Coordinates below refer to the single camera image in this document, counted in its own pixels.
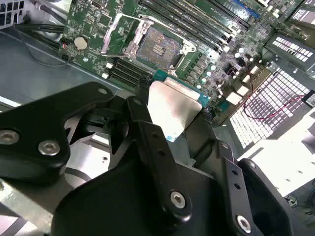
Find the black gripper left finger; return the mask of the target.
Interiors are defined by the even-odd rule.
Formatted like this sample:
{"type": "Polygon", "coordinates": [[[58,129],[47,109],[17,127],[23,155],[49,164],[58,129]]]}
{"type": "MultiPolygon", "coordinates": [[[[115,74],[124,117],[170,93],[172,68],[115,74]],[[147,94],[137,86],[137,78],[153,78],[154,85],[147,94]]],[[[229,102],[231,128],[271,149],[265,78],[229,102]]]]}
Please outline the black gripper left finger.
{"type": "Polygon", "coordinates": [[[122,99],[88,82],[19,106],[0,116],[0,175],[32,184],[55,182],[70,158],[70,146],[99,130],[108,132],[117,160],[135,159],[148,179],[146,192],[126,202],[142,205],[162,220],[185,223],[192,204],[162,129],[145,102],[122,99]]]}

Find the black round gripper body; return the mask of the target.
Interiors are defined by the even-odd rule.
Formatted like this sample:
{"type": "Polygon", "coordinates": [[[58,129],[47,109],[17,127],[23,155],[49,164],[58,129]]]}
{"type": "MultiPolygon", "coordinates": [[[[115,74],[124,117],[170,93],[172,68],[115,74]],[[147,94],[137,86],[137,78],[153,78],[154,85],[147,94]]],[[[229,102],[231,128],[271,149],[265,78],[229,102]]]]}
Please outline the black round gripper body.
{"type": "Polygon", "coordinates": [[[71,191],[57,207],[54,236],[230,236],[217,183],[177,166],[192,201],[192,217],[172,226],[163,216],[141,163],[131,160],[71,191]]]}

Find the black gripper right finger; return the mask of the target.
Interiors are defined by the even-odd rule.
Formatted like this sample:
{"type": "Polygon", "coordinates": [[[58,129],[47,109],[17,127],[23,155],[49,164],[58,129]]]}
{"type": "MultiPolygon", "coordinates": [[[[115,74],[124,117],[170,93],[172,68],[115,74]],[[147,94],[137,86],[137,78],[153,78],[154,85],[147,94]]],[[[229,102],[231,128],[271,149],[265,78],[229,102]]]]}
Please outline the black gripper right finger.
{"type": "Polygon", "coordinates": [[[250,160],[236,161],[199,112],[186,128],[194,167],[214,178],[220,188],[224,216],[236,236],[291,236],[293,223],[283,197],[250,160]]]}

